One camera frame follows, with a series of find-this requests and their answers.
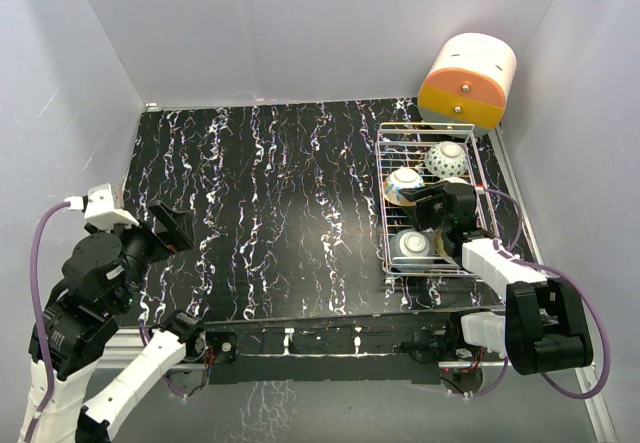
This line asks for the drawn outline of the orange green leaf bowl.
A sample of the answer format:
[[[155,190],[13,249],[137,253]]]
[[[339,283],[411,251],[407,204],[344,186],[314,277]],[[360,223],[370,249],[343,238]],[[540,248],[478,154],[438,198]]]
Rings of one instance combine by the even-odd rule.
[[[448,177],[448,178],[444,178],[441,180],[442,182],[449,182],[449,183],[456,183],[456,184],[465,184],[465,185],[471,185],[471,183],[469,183],[468,181],[459,178],[459,177]]]

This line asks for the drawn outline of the red rimmed grey bowl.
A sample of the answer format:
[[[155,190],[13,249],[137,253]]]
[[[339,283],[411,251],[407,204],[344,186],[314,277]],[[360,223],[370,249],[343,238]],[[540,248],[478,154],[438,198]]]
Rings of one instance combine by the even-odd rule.
[[[432,236],[426,232],[414,229],[400,231],[389,242],[391,264],[407,268],[431,263],[435,254],[432,240]]]

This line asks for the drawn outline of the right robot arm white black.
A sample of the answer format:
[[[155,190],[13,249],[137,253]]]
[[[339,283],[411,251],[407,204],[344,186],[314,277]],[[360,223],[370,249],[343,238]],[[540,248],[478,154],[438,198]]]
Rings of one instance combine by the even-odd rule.
[[[545,374],[592,363],[593,345],[583,300],[564,277],[548,277],[508,251],[477,222],[476,187],[441,181],[401,190],[417,229],[436,232],[437,252],[479,277],[505,304],[503,315],[469,313],[445,339],[466,360],[481,347],[506,356],[521,375]]]

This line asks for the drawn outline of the blue patterned bowl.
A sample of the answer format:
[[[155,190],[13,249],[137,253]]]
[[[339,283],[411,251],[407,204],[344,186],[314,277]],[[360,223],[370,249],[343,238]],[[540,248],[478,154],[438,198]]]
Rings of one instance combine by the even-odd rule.
[[[467,170],[466,152],[458,143],[442,141],[428,150],[424,165],[438,178],[461,177]]]

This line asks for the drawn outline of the yellow dotted bowl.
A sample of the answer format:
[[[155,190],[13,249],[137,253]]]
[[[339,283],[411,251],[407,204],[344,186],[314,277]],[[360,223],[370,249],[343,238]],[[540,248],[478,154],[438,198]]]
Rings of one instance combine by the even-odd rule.
[[[445,248],[444,237],[441,230],[436,230],[434,232],[433,241],[437,255],[442,259],[448,259],[449,254],[447,253],[447,250]]]

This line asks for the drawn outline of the orange blue floral bowl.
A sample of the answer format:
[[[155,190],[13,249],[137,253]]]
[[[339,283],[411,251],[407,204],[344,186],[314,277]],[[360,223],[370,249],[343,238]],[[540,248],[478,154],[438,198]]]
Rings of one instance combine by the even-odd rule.
[[[401,167],[393,170],[383,183],[383,197],[393,205],[407,207],[415,203],[401,194],[404,189],[418,189],[424,187],[421,175],[412,168]]]

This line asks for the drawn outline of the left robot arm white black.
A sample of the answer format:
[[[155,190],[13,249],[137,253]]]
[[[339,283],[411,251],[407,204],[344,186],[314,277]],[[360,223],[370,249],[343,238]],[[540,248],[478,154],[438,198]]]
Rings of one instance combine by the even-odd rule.
[[[62,266],[62,279],[43,302],[38,261],[49,219],[81,211],[87,236]],[[38,222],[30,253],[30,292],[35,316],[29,354],[31,387],[19,439],[22,442],[110,442],[149,390],[177,363],[194,362],[206,350],[201,320],[177,310],[149,332],[141,352],[100,393],[86,389],[117,316],[129,311],[149,267],[193,248],[194,215],[155,200],[158,224],[137,220],[121,205],[91,196],[69,197]]]

